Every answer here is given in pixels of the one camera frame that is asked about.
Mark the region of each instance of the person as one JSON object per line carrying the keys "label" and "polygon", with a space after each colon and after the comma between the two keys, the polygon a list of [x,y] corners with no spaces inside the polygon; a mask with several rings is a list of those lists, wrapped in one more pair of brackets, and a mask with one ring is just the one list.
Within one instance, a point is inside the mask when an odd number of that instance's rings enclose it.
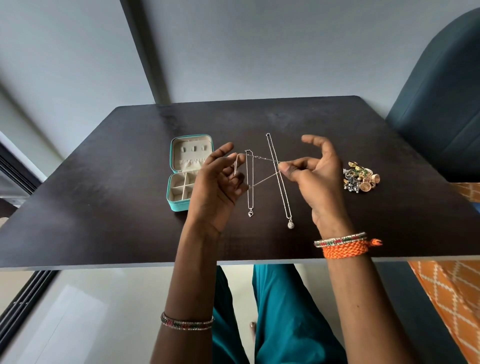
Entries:
{"label": "person", "polygon": [[[344,204],[342,163],[332,143],[316,135],[303,135],[302,141],[319,147],[322,156],[281,162],[279,170],[298,184],[323,239],[356,233]],[[228,282],[216,266],[219,236],[236,201],[248,190],[243,174],[233,175],[237,154],[225,156],[232,149],[232,143],[221,146],[198,173],[152,363],[248,363]],[[243,163],[245,155],[238,160]],[[345,349],[293,265],[255,265],[255,362],[415,363],[369,256],[327,259],[327,264]]]}

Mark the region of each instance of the person's right hand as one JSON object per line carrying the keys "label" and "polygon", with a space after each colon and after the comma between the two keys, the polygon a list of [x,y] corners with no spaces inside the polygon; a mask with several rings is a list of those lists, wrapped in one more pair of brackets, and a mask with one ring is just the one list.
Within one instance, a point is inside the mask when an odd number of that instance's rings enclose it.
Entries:
{"label": "person's right hand", "polygon": [[281,162],[278,169],[289,180],[298,183],[303,198],[312,208],[312,220],[323,239],[353,234],[343,199],[342,162],[332,143],[317,135],[303,135],[301,139],[320,147],[322,157]]}

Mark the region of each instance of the teal pants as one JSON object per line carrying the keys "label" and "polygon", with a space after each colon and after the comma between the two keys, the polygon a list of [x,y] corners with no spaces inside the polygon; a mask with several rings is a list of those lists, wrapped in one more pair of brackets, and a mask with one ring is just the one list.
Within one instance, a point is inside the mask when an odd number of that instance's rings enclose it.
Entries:
{"label": "teal pants", "polygon": [[[256,363],[346,363],[347,356],[293,264],[253,266]],[[217,268],[213,362],[248,363],[227,277]]]}

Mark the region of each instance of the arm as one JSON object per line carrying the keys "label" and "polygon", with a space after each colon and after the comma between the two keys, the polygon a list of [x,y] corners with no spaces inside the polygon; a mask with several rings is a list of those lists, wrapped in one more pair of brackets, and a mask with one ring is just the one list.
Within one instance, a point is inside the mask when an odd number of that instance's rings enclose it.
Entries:
{"label": "arm", "polygon": [[[218,240],[237,199],[248,189],[243,174],[232,175],[236,154],[227,143],[199,171],[175,259],[165,315],[180,321],[212,318]],[[245,161],[239,156],[239,163]],[[184,331],[162,325],[151,363],[210,363],[212,331]]]}
{"label": "arm", "polygon": [[[323,239],[358,232],[345,209],[342,163],[333,145],[328,139],[315,135],[304,135],[302,141],[320,147],[322,157],[282,162],[279,169],[288,179],[298,183]],[[348,362],[415,363],[411,344],[370,257],[328,259],[327,263]]]}

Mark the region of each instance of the open jewelry box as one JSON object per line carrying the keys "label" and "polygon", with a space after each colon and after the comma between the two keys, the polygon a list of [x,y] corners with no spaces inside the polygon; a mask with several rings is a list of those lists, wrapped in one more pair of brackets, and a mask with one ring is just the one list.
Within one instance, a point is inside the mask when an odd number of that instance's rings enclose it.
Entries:
{"label": "open jewelry box", "polygon": [[167,201],[173,211],[188,210],[198,170],[213,152],[212,137],[207,134],[185,135],[170,143],[170,168]]}

